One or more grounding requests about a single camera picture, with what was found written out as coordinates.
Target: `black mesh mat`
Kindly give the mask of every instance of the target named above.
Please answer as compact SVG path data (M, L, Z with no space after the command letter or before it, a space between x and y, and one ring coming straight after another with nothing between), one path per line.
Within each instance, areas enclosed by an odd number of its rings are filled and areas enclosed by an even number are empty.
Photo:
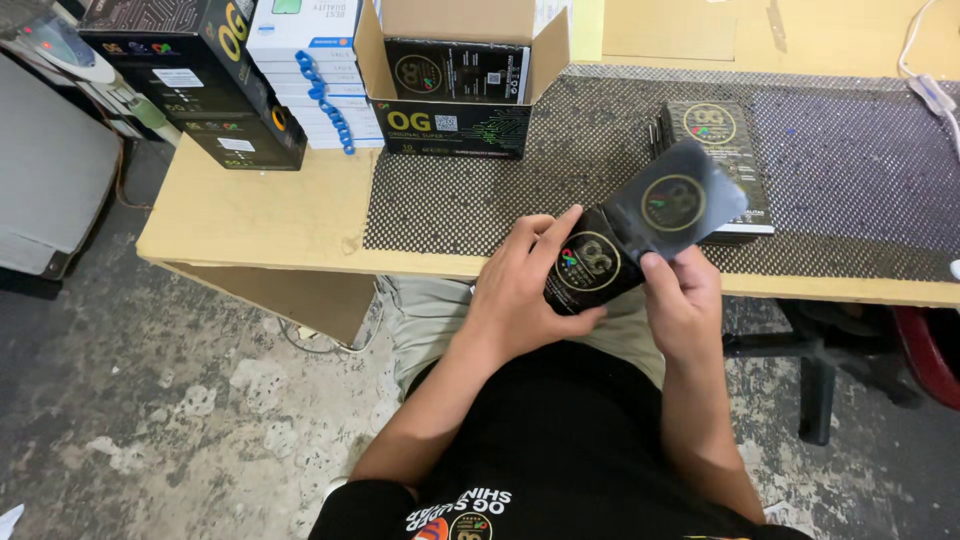
M535 106L521 161L381 155L364 247L490 255L518 216L595 204L632 178L651 159L647 124L664 101L732 100L747 114L778 232L707 246L721 270L953 281L960 165L948 127L903 82L618 66L565 73Z

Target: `concrete floor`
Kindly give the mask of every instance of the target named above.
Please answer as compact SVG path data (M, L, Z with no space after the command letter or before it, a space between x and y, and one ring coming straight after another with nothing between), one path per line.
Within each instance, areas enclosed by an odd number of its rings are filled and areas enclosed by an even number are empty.
M167 149L140 149L150 200ZM305 538L326 484L396 410L392 337L308 354L259 309L153 267L147 215L112 206L54 302L0 293L0 513L18 539ZM368 317L375 318L378 306ZM725 324L785 330L769 301ZM815 538L960 533L956 413L901 410L845 374L826 448L801 443L794 358L728 360L741 452L764 504Z

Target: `wooden desk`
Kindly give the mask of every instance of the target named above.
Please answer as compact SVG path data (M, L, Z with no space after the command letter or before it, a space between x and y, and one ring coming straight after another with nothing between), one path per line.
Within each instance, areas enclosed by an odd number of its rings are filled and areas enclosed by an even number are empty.
M683 9L712 10L697 0ZM643 19L658 0L608 0L608 20ZM776 50L766 2L733 0L735 60L605 57L606 61L697 69L895 76L907 21L922 2L781 0L788 53ZM915 68L960 79L960 4L927 11L911 52ZM613 28L628 32L627 26ZM831 48L829 42L836 43ZM349 342L372 295L372 274L468 278L480 257L362 248L372 171L379 150L307 150L300 172L230 171L183 138L137 253L188 278ZM960 283L725 275L732 295L903 304L960 305Z

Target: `person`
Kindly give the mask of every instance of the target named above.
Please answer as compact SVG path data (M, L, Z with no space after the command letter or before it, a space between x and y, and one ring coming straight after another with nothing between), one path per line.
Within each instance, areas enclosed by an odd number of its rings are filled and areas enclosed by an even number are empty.
M472 298L380 280L406 398L311 540L808 538L765 525L730 421L720 274L698 248L645 254L642 289L606 307L545 302L582 212L517 220Z

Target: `blue plastic clip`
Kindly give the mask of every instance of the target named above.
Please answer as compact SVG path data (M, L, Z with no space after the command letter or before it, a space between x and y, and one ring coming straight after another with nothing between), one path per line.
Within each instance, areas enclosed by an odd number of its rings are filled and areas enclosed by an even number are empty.
M344 145L344 154L352 156L356 149L353 146L353 136L350 134L347 120L340 114L340 110L326 101L326 83L324 79L314 71L313 57L303 51L298 51L298 53L294 55L294 58L297 59L297 63L300 65L300 73L303 75L303 78L313 84L313 87L307 90L306 95L310 96L310 99L317 101L320 110L326 113L326 117L330 119L330 123L336 128L337 136L340 137L340 142Z

